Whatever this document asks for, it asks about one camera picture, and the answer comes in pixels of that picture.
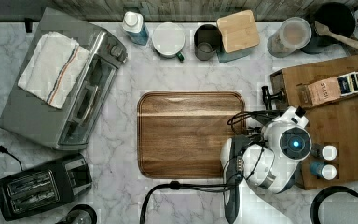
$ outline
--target striped towel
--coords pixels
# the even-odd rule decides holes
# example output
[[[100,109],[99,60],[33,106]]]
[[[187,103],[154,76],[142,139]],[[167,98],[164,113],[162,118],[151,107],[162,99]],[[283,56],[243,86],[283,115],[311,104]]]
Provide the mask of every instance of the striped towel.
[[[42,35],[19,79],[19,87],[61,109],[90,53],[57,32]]]

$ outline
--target toaster oven door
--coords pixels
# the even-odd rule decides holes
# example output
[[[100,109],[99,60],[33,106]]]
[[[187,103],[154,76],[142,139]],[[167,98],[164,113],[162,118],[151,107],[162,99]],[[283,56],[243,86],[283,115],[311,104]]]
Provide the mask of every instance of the toaster oven door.
[[[86,147],[116,74],[117,68],[99,55],[94,55],[57,149],[79,150]]]

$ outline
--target white marble countertop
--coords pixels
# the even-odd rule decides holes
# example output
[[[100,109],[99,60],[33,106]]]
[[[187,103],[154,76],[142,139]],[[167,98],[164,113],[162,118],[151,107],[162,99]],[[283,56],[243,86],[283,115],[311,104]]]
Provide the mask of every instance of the white marble countertop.
[[[300,51],[284,58],[273,58],[267,40],[280,23],[258,23],[260,44],[245,58],[219,63],[217,56],[199,61],[194,55],[192,36],[201,23],[180,24],[186,31],[183,49],[185,61],[162,59],[151,47],[132,44],[119,23],[96,23],[109,30],[127,47],[129,59],[120,68],[106,99],[103,111],[90,138],[87,158],[93,178],[92,190],[77,202],[11,223],[56,223],[76,204],[86,203],[97,212],[98,223],[139,223],[146,193],[170,180],[149,179],[140,173],[137,163],[137,113],[140,97],[148,91],[237,91],[247,110],[262,110],[260,89],[270,85],[269,75],[281,68],[345,57],[341,46],[331,46],[325,53],[307,55]],[[152,35],[156,23],[148,23]],[[23,23],[0,23],[0,114],[34,34],[26,34]],[[25,168],[31,168],[69,154],[31,143],[0,129],[0,145],[18,156]],[[0,178],[15,174],[19,165],[8,155],[0,154]],[[184,183],[220,183],[221,179],[183,180]],[[358,192],[358,182],[347,185]],[[284,212],[295,223],[310,223],[310,204],[319,190],[304,191],[292,187],[279,195],[263,189],[255,192]],[[4,223],[0,211],[0,223]],[[227,223],[222,194],[189,190],[157,191],[149,202],[146,223]]]

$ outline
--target bottle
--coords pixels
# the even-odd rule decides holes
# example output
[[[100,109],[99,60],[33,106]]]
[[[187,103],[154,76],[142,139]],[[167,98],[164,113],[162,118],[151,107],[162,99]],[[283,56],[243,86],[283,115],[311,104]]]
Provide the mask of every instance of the bottle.
[[[124,15],[123,29],[131,41],[138,45],[146,45],[149,32],[144,23],[144,17],[135,12],[127,12]]]
[[[310,172],[313,175],[319,176],[326,180],[332,180],[336,178],[337,169],[333,165],[324,164],[318,161],[315,161],[310,164]]]
[[[321,146],[319,144],[312,144],[310,154],[317,158],[322,158],[327,161],[332,161],[337,156],[337,149],[333,146]]]

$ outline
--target wooden tray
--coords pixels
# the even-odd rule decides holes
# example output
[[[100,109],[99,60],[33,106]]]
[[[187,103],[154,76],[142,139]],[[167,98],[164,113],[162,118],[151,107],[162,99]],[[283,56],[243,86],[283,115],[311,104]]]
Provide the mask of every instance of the wooden tray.
[[[234,135],[227,121],[243,109],[244,101],[235,91],[145,94],[138,103],[142,174],[176,179],[221,177],[220,150]]]

